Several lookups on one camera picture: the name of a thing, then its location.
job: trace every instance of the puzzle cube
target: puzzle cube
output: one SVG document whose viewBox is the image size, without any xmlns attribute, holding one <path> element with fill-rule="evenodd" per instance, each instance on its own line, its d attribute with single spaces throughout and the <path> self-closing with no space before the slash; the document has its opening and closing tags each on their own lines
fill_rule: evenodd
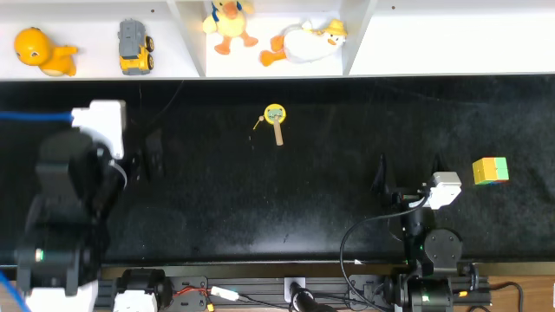
<svg viewBox="0 0 555 312">
<path fill-rule="evenodd" d="M 487 185 L 507 182 L 509 171 L 506 167 L 505 157 L 487 157 L 472 164 L 474 183 Z"/>
</svg>

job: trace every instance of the yellow truck cab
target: yellow truck cab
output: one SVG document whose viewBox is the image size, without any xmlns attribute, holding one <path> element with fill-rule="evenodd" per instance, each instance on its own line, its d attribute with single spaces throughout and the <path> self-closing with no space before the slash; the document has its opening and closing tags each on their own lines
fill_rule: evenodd
<svg viewBox="0 0 555 312">
<path fill-rule="evenodd" d="M 124 75 L 146 75 L 154 68 L 154 41 L 145 25 L 133 19 L 120 23 L 120 66 Z"/>
</svg>

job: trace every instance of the black table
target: black table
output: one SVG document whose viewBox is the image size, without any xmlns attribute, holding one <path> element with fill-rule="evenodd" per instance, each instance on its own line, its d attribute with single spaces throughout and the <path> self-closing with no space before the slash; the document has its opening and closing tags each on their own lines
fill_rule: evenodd
<svg viewBox="0 0 555 312">
<path fill-rule="evenodd" d="M 107 263 L 336 261 L 344 232 L 386 213 L 369 188 L 386 153 L 399 185 L 430 177 L 439 154 L 463 183 L 436 213 L 474 261 L 555 258 L 552 76 L 312 81 L 0 83 L 0 110 L 127 102 L 130 133 L 163 131 L 167 176 L 128 187 L 108 221 Z M 285 145 L 264 108 L 287 110 Z M 159 118 L 157 113 L 164 109 Z M 37 192 L 36 150 L 67 128 L 0 120 L 0 263 L 11 264 Z M 511 181 L 473 185 L 472 163 L 506 157 Z M 347 243 L 349 259 L 404 260 L 387 222 Z"/>
</svg>

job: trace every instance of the white duck plush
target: white duck plush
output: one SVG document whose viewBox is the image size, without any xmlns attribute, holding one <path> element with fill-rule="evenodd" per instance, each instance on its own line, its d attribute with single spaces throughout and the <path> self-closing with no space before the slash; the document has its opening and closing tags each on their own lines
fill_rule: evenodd
<svg viewBox="0 0 555 312">
<path fill-rule="evenodd" d="M 303 25 L 290 26 L 281 36 L 273 37 L 273 52 L 263 51 L 260 61 L 266 67 L 284 59 L 295 63 L 314 62 L 335 54 L 346 38 L 347 32 L 339 20 L 334 19 L 330 26 L 322 30 L 314 30 L 310 21 L 307 21 Z"/>
</svg>

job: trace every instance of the yellow hat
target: yellow hat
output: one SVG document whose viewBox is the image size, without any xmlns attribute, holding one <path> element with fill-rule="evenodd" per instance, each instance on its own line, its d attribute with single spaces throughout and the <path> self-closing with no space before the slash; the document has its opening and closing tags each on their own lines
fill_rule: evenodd
<svg viewBox="0 0 555 312">
<path fill-rule="evenodd" d="M 345 31 L 345 28 L 343 27 L 343 22 L 337 19 L 334 19 L 333 21 L 331 21 L 330 26 L 328 26 L 328 28 L 324 29 L 323 31 L 336 36 L 347 35 L 347 31 Z"/>
</svg>

